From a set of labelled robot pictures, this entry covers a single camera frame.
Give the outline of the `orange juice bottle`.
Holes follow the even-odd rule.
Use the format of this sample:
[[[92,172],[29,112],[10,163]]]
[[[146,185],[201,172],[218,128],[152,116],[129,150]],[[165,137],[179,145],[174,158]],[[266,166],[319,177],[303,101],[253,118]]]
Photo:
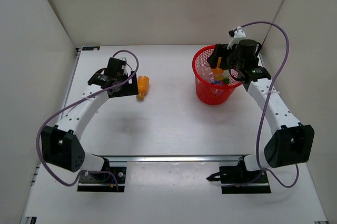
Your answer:
[[[220,67],[221,66],[222,58],[219,57],[217,60],[217,64],[215,68],[212,68],[212,73],[214,76],[215,81],[222,81],[224,79],[224,70]]]
[[[138,95],[136,98],[140,101],[143,101],[149,87],[150,79],[147,76],[139,76],[137,85],[138,85]]]

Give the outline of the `large clear plastic bottle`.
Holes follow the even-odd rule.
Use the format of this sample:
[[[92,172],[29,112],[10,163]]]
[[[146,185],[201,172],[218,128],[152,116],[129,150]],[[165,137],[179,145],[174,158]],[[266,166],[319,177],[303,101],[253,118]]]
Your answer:
[[[214,74],[208,63],[202,63],[197,72],[199,76],[208,83],[211,83],[214,80]]]

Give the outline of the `green plastic soda bottle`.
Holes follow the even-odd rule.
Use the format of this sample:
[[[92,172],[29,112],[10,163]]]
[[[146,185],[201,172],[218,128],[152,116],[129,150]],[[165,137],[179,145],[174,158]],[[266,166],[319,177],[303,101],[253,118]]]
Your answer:
[[[227,85],[230,83],[230,73],[228,70],[225,70],[223,73],[223,82]]]

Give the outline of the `blue label water bottle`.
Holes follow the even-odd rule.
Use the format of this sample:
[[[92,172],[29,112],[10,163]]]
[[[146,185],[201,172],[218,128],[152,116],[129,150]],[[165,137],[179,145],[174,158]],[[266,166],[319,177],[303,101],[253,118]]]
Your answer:
[[[211,82],[211,93],[221,96],[223,94],[224,82],[223,80],[213,80]]]

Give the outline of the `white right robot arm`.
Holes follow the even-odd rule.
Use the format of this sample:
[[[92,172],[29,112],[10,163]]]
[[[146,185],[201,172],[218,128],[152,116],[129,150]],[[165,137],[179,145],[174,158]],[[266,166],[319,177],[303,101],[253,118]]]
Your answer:
[[[302,124],[287,108],[275,90],[273,78],[266,68],[259,65],[257,57],[261,44],[244,39],[229,47],[216,44],[207,62],[212,69],[237,72],[235,81],[256,101],[271,130],[271,139],[263,148],[256,147],[254,154],[243,158],[237,167],[239,180],[248,182],[257,170],[278,168],[306,163],[310,157],[314,139],[311,125]]]

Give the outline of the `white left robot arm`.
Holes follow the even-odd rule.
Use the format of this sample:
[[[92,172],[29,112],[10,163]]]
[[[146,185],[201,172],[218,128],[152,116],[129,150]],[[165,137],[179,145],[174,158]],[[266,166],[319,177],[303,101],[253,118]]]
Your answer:
[[[80,139],[98,109],[110,98],[138,94],[137,77],[127,71],[126,58],[111,57],[107,67],[88,80],[82,102],[66,112],[55,126],[42,129],[42,157],[46,163],[71,172],[92,171],[99,182],[109,179],[107,159],[85,152]]]

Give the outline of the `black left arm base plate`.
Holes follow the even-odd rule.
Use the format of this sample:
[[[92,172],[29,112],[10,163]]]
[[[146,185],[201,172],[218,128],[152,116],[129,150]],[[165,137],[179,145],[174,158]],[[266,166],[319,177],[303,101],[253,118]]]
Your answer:
[[[77,184],[78,192],[119,192],[125,190],[127,164],[110,162],[110,174],[83,173]]]

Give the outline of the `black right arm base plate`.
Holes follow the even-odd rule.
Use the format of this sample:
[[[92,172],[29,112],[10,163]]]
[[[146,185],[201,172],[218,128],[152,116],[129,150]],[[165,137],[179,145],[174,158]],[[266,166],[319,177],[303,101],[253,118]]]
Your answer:
[[[220,166],[219,171],[206,180],[220,182],[222,194],[270,194],[270,184],[264,171],[247,171],[239,164]]]

